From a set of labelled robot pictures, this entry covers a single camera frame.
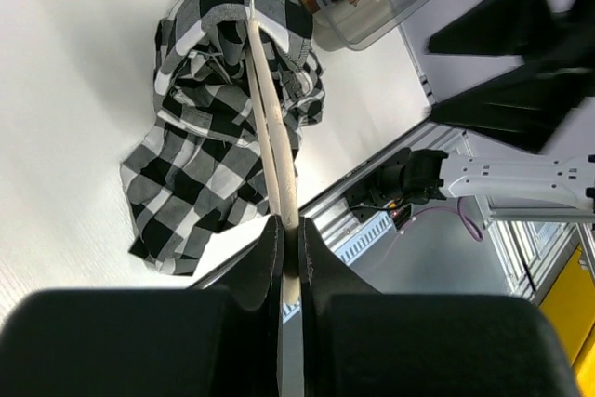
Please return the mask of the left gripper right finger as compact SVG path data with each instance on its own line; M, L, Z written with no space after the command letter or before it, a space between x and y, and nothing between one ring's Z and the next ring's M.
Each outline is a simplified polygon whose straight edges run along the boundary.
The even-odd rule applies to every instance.
M497 295L383 294L298 230L308 396L576 396L543 313Z

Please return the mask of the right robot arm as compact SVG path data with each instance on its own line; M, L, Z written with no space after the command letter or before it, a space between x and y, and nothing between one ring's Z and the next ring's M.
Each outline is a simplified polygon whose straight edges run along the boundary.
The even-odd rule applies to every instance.
M374 175L390 200L423 205L473 195L594 209L594 158L550 159L543 149L571 110L594 93L594 0L561 13L547 0L482 0L434 33L432 54L518 56L522 65L430 108L456 127L529 152L529 162L404 149Z

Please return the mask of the black white checkered shirt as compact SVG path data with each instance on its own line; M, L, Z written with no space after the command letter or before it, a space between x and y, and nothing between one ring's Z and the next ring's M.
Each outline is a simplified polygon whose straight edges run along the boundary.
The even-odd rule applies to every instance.
M154 37L156 120L120 168L130 252L160 273L192 275L212 235L270 211L245 72L250 12L293 150L323 118L312 16L298 0L172 0Z

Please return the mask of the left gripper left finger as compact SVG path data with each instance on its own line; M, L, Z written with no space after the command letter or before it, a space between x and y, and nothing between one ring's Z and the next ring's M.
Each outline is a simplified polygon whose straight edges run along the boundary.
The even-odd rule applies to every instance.
M205 289L35 293L1 332L5 396L277 396L284 229Z

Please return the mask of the wooden hanger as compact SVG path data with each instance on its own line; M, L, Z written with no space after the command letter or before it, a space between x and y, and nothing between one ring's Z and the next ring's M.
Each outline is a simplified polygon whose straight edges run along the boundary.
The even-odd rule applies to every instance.
M284 303L294 305L300 295L297 180L282 109L260 36L256 0L249 0L246 29L250 45L246 51L246 71L270 210L281 218L284 227Z

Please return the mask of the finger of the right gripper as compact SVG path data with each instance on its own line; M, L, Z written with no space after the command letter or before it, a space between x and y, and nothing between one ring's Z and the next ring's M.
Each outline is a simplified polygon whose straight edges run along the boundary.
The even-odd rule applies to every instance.
M592 62L534 61L436 103L430 120L541 153L593 94Z
M432 54L521 56L545 51L562 30L562 15L548 0L482 0L433 34Z

